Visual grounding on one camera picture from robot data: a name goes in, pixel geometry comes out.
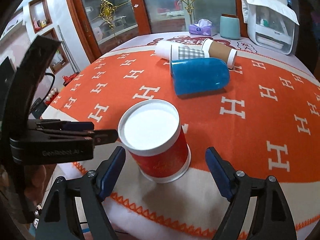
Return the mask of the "red gift basket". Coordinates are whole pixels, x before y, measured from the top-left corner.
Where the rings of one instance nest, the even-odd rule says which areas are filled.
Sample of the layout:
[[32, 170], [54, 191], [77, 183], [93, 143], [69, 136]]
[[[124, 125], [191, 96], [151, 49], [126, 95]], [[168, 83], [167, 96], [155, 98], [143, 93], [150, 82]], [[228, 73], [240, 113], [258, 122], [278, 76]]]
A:
[[70, 76], [63, 76], [63, 86], [66, 87], [73, 79], [79, 75], [79, 72], [76, 72]]

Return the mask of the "white countertop appliance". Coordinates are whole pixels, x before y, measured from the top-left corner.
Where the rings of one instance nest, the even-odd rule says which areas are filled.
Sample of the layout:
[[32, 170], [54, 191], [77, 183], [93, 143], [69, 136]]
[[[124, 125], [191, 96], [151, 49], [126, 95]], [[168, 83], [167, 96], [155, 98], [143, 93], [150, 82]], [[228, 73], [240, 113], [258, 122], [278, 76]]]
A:
[[296, 23], [290, 18], [259, 5], [248, 5], [247, 33], [257, 45], [289, 55]]

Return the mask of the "brown kraft paper cup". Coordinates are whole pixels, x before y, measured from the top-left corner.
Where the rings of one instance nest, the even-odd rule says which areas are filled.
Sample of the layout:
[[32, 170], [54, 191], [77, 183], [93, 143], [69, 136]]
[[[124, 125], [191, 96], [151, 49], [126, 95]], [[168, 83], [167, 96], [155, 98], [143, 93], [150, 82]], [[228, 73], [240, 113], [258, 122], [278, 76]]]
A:
[[205, 57], [212, 57], [222, 60], [227, 64], [229, 69], [234, 67], [235, 58], [238, 53], [236, 49], [207, 38], [204, 40], [201, 50], [204, 52]]

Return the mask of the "red paper cup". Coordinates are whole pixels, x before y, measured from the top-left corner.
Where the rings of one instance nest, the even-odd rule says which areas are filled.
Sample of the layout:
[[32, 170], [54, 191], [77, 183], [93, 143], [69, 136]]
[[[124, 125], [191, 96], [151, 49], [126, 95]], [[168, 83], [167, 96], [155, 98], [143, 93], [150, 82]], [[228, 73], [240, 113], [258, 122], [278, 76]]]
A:
[[188, 170], [191, 150], [174, 105], [159, 99], [130, 107], [118, 124], [120, 141], [148, 180], [164, 184]]

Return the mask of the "wall niche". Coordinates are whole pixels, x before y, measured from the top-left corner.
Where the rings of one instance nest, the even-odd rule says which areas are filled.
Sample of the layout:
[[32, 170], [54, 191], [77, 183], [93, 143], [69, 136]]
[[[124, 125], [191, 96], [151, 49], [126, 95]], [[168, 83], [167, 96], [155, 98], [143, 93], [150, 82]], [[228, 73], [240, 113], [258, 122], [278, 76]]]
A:
[[[42, 36], [50, 38], [52, 40], [58, 40], [58, 36], [54, 28], [45, 32], [44, 34], [42, 34]], [[67, 55], [65, 54], [62, 45], [60, 45], [55, 52], [55, 55], [49, 65], [49, 68], [53, 72], [53, 74], [56, 74], [68, 63], [69, 61], [67, 59]]]
[[47, 0], [32, 0], [28, 5], [31, 24], [35, 33], [52, 24]]

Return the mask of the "wooden glass sliding door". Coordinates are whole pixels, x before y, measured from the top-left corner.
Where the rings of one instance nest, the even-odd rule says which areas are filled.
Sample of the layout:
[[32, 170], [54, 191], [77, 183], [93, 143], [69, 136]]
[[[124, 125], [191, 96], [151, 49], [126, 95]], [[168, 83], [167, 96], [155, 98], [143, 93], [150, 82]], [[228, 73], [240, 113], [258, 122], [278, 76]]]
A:
[[[94, 39], [94, 34], [89, 26], [85, 9], [82, 6], [82, 0], [66, 0], [68, 9], [75, 26], [77, 35], [80, 39], [81, 45], [86, 53], [90, 63], [99, 58], [102, 53], [99, 49], [98, 43]], [[132, 0], [138, 3], [138, 8], [134, 9], [135, 18], [138, 24], [139, 35], [151, 34], [151, 25], [144, 0]], [[240, 17], [241, 1], [236, 0], [236, 15]]]

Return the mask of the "purple tissue pack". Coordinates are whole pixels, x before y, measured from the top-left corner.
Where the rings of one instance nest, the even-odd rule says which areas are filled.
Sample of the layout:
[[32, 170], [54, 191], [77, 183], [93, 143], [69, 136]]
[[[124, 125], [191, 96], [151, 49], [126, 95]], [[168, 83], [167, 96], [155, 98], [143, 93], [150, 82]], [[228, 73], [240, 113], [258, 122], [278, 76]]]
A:
[[189, 25], [189, 33], [202, 36], [214, 36], [218, 31], [216, 25], [210, 20], [200, 19], [197, 23]]

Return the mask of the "lower wall niche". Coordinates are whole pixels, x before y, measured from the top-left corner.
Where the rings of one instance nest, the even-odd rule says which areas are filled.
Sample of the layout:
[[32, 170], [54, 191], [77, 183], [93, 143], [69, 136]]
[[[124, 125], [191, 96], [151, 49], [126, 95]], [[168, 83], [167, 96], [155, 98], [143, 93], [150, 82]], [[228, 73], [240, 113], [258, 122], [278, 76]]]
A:
[[[54, 28], [45, 32], [44, 34], [42, 34], [42, 36], [50, 38], [52, 40], [58, 40], [58, 36]], [[65, 54], [62, 45], [60, 45], [55, 52], [55, 55], [49, 65], [49, 68], [53, 72], [53, 74], [56, 74], [68, 63], [69, 61], [67, 59], [67, 55]]]

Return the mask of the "checkered paper cup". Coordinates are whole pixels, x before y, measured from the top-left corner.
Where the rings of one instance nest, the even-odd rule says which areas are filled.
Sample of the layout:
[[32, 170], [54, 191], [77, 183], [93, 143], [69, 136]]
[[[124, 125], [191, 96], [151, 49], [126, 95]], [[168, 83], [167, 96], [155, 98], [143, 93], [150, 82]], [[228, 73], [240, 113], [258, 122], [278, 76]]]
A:
[[190, 48], [188, 46], [172, 45], [169, 54], [169, 59], [185, 60], [185, 59], [197, 59], [197, 58], [208, 58], [209, 53], [203, 50]]

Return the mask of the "orange H-pattern blanket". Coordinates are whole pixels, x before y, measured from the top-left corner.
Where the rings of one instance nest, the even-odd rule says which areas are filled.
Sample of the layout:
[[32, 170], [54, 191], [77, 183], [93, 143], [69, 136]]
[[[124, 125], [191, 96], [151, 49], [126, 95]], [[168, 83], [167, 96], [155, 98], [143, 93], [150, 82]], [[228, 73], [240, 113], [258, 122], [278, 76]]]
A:
[[230, 78], [221, 91], [179, 97], [168, 62], [152, 47], [120, 49], [83, 70], [43, 118], [91, 121], [97, 129], [111, 129], [139, 102], [160, 99], [177, 108], [191, 150], [188, 171], [157, 184], [128, 156], [104, 202], [112, 225], [129, 235], [212, 238], [228, 207], [204, 158], [213, 146], [237, 170], [277, 178], [304, 238], [319, 221], [319, 82], [292, 64], [244, 51]]

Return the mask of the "upper wall niche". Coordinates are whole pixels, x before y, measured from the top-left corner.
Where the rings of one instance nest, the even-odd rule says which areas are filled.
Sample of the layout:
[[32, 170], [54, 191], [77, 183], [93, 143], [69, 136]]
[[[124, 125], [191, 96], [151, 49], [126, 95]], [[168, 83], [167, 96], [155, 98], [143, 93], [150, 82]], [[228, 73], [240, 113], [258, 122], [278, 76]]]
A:
[[32, 0], [28, 5], [31, 24], [35, 33], [52, 24], [47, 0]]

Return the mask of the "teal canister with brown lid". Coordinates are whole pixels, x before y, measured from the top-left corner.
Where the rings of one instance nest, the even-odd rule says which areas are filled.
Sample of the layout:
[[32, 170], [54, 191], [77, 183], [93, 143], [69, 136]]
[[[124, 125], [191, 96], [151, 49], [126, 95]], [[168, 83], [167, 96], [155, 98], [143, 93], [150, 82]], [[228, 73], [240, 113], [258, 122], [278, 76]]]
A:
[[220, 36], [231, 40], [239, 40], [240, 20], [236, 15], [222, 14], [220, 17]]

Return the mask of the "egg carton box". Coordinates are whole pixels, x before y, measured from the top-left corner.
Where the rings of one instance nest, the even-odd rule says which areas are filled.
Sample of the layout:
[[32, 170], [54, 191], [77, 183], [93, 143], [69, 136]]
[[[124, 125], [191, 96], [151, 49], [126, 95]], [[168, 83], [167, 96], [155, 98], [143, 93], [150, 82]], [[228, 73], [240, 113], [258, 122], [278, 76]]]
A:
[[44, 103], [46, 105], [51, 104], [51, 102], [55, 100], [58, 94], [59, 94], [59, 90], [57, 88], [53, 88], [44, 99]]

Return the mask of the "lilac printed tablecloth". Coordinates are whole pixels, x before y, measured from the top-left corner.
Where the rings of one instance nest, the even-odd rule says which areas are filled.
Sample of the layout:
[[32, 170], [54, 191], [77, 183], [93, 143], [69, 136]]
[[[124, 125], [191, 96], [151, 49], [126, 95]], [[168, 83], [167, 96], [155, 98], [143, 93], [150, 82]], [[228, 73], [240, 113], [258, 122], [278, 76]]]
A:
[[[149, 34], [149, 35], [134, 37], [129, 41], [124, 42], [121, 45], [117, 46], [116, 50], [125, 49], [129, 47], [136, 47], [136, 46], [154, 46], [161, 40], [181, 43], [186, 46], [191, 46], [196, 49], [200, 49], [205, 39], [206, 39], [205, 36], [191, 35], [187, 31], [157, 33], [157, 34]], [[238, 50], [271, 57], [273, 59], [279, 60], [281, 62], [285, 62], [290, 65], [297, 66], [298, 64], [301, 63], [301, 61], [295, 55], [292, 55], [292, 54], [284, 55], [274, 50], [270, 50], [270, 49], [258, 46], [255, 43], [253, 43], [249, 38], [242, 37], [240, 40], [230, 40], [230, 39], [223, 38], [219, 34], [217, 34], [211, 37], [211, 39]]]

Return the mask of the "white paper cup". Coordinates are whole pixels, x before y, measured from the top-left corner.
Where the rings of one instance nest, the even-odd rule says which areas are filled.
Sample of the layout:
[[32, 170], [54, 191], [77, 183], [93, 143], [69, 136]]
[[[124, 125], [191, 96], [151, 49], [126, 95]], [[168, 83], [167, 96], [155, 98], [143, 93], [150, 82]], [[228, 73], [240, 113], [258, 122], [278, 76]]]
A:
[[155, 47], [155, 54], [162, 59], [168, 60], [171, 53], [172, 42], [159, 41]]

